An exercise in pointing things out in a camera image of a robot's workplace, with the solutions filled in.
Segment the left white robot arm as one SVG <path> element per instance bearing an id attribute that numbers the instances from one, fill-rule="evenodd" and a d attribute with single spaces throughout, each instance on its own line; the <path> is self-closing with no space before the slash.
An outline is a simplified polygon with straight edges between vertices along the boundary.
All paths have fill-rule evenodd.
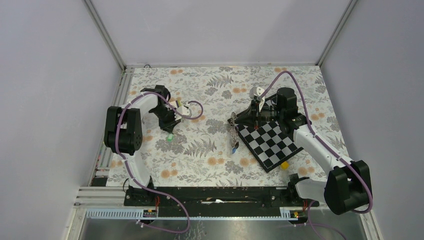
<path id="1" fill-rule="evenodd" d="M 141 147 L 144 141 L 143 118 L 154 114 L 161 130 L 173 134 L 173 130 L 189 114 L 189 109 L 179 100 L 171 100 L 170 91 L 163 85 L 144 88 L 140 95 L 127 104 L 110 106 L 106 112 L 104 144 L 114 154 L 123 157 L 129 171 L 129 187 L 138 189 L 136 199 L 144 206 L 152 204 L 155 192 L 152 177 L 145 166 Z"/>

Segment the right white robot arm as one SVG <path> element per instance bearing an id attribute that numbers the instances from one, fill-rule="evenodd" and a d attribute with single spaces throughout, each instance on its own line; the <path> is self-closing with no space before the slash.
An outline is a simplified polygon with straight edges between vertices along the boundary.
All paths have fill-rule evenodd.
<path id="1" fill-rule="evenodd" d="M 228 119 L 231 131 L 249 149 L 266 172 L 301 151 L 322 168 L 325 181 L 293 174 L 287 185 L 287 201 L 293 206 L 305 200 L 325 203 L 336 215 L 366 212 L 373 204 L 369 166 L 338 152 L 321 137 L 309 119 L 299 112 L 295 91 L 282 87 L 270 97 L 254 87 L 247 109 Z"/>

